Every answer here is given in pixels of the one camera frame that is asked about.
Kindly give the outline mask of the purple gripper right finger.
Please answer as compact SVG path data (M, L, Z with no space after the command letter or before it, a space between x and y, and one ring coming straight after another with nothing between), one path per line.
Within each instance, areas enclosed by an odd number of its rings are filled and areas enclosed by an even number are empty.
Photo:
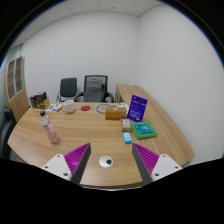
M132 154L139 169L143 185L147 185L182 169L167 154L158 155L136 143L132 144Z

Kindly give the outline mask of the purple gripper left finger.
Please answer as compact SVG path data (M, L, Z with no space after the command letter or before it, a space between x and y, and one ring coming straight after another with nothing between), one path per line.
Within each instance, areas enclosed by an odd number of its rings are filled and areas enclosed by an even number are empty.
M56 154L42 169L79 185L90 154L91 145L87 143L66 155Z

